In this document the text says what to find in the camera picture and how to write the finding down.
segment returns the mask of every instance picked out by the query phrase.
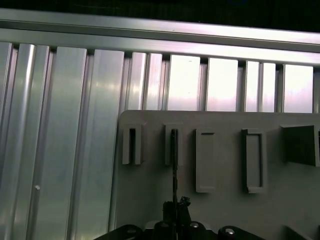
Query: gray plastic block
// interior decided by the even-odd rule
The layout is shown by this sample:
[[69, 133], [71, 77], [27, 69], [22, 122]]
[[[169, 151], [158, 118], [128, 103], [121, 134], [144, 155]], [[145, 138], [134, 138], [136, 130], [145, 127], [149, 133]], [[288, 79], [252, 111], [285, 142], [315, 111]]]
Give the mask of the gray plastic block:
[[320, 167], [319, 129], [315, 125], [282, 126], [286, 160]]
[[243, 129], [245, 187], [250, 194], [267, 191], [267, 139], [259, 129]]
[[198, 128], [195, 131], [195, 190], [197, 193], [210, 193], [215, 189], [216, 135], [212, 128]]
[[[120, 147], [117, 153], [117, 226], [143, 227], [159, 221], [163, 203], [172, 200], [173, 171], [165, 165], [168, 142], [164, 132], [168, 123], [182, 126], [177, 127], [179, 136], [183, 136], [179, 138], [183, 164], [177, 171], [177, 196], [190, 198], [193, 221], [207, 223], [215, 232], [224, 226], [236, 226], [267, 240], [287, 239], [283, 226], [294, 226], [315, 239], [320, 223], [320, 168], [314, 167], [320, 114], [124, 112], [119, 118], [117, 142], [124, 146], [128, 125], [143, 126], [141, 159], [145, 161], [139, 167], [123, 164], [126, 151]], [[287, 129], [294, 126], [313, 127]], [[288, 159], [288, 150], [293, 154], [300, 144], [291, 145], [286, 130], [303, 144], [307, 142], [303, 149], [311, 150], [299, 155], [303, 159], [298, 159], [297, 153]], [[311, 165], [297, 164], [293, 159]]]

